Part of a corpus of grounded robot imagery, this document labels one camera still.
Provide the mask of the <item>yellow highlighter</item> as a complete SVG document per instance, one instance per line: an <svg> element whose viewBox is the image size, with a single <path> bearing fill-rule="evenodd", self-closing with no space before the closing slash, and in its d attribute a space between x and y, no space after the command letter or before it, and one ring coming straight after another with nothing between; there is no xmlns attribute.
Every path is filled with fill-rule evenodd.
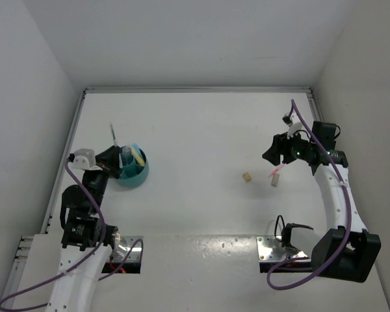
<svg viewBox="0 0 390 312"><path fill-rule="evenodd" d="M131 152L132 152L133 157L135 158L137 164L139 164L140 166L146 165L145 160L142 158L142 156L139 154L139 152L134 147L131 148Z"/></svg>

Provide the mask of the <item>red transparent pen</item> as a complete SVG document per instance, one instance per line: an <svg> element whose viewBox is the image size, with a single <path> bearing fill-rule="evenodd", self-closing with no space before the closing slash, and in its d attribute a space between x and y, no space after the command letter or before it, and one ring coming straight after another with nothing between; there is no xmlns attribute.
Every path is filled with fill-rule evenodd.
<svg viewBox="0 0 390 312"><path fill-rule="evenodd" d="M269 175L268 175L268 178L274 176L276 173L278 173L283 167L285 166L285 164L280 164L279 166L277 166Z"/></svg>

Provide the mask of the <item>small yellow eraser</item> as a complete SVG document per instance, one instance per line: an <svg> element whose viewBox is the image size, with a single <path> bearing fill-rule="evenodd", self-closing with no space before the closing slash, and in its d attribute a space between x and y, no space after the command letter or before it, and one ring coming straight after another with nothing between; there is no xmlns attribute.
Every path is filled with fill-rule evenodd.
<svg viewBox="0 0 390 312"><path fill-rule="evenodd" d="M249 174L248 172L244 173L244 174L242 175L242 177L243 177L243 179L245 180L245 182L249 182L249 181L252 180L252 178L251 178L251 176L250 176L250 174Z"/></svg>

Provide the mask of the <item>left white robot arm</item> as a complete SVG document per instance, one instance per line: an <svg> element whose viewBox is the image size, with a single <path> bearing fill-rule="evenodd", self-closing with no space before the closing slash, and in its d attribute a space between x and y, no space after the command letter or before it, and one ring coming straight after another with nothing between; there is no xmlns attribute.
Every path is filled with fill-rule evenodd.
<svg viewBox="0 0 390 312"><path fill-rule="evenodd" d="M105 223L101 204L110 178L122 172L121 149L96 154L78 149L65 169L75 181L63 193L60 224L62 248L47 311L89 311L101 271L118 245L118 228Z"/></svg>

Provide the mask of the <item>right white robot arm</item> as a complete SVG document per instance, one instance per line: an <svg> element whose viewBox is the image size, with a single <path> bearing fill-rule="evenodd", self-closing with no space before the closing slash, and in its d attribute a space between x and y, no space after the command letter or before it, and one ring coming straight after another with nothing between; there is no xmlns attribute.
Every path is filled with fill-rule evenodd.
<svg viewBox="0 0 390 312"><path fill-rule="evenodd" d="M302 138L302 124L286 122L287 132L274 135L262 158L275 166L295 160L309 165L322 196L327 232L288 223L281 231L281 247L304 252L311 259L311 270L321 277L363 283L379 254L381 240L369 233L358 214L348 184L346 155L335 148L340 128L314 122L312 133Z"/></svg>

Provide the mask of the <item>blue highlighter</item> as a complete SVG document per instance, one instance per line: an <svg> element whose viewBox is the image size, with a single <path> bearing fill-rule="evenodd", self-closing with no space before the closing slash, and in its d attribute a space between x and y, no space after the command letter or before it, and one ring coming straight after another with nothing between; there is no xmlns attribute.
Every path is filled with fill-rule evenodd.
<svg viewBox="0 0 390 312"><path fill-rule="evenodd" d="M139 148L139 146L138 146L137 143L132 143L131 146L132 146L137 152L140 151L140 148Z"/></svg>

